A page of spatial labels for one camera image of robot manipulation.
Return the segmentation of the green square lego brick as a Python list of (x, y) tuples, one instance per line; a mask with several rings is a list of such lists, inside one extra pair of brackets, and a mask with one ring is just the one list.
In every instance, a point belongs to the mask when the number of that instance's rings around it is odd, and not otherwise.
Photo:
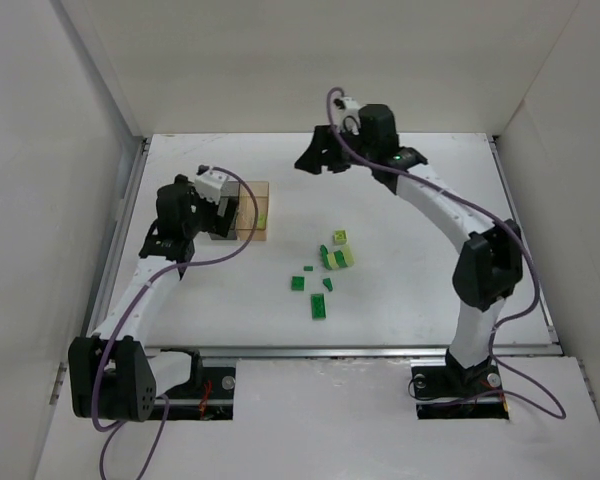
[(305, 289), (305, 277), (292, 276), (290, 288), (292, 291), (303, 291)]

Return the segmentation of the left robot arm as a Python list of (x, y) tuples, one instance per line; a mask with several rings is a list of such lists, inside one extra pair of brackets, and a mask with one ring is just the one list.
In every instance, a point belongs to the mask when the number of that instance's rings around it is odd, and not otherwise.
[(153, 357), (146, 341), (168, 296), (183, 279), (201, 232), (224, 237), (238, 202), (221, 202), (229, 176), (202, 169), (177, 175), (157, 191), (156, 218), (144, 238), (136, 269), (116, 307), (89, 336), (69, 347), (73, 412), (95, 423), (143, 422), (156, 400), (174, 387), (198, 386), (202, 361), (192, 348), (167, 348)]

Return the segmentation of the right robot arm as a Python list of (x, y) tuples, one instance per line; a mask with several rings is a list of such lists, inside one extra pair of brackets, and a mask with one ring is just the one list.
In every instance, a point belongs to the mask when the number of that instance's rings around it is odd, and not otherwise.
[(359, 105), (351, 97), (330, 101), (329, 124), (315, 128), (295, 162), (313, 175), (365, 165), (372, 176), (428, 218), (458, 253), (452, 285), (460, 300), (454, 338), (443, 365), (412, 370), (420, 400), (470, 397), (494, 373), (489, 340), (505, 300), (523, 274), (517, 224), (497, 225), (451, 199), (451, 190), (425, 156), (401, 145), (395, 117), (384, 104)]

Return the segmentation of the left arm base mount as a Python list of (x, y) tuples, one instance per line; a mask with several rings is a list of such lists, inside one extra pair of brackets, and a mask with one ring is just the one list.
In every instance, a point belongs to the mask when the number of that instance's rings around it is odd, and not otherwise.
[(196, 380), (173, 387), (166, 395), (170, 421), (230, 421), (234, 413), (235, 365), (204, 366)]

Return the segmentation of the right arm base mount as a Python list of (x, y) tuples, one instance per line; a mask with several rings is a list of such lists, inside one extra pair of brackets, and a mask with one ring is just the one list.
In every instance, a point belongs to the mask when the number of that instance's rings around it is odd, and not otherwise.
[(419, 420), (509, 419), (495, 365), (466, 383), (445, 365), (415, 365), (411, 374), (408, 391)]

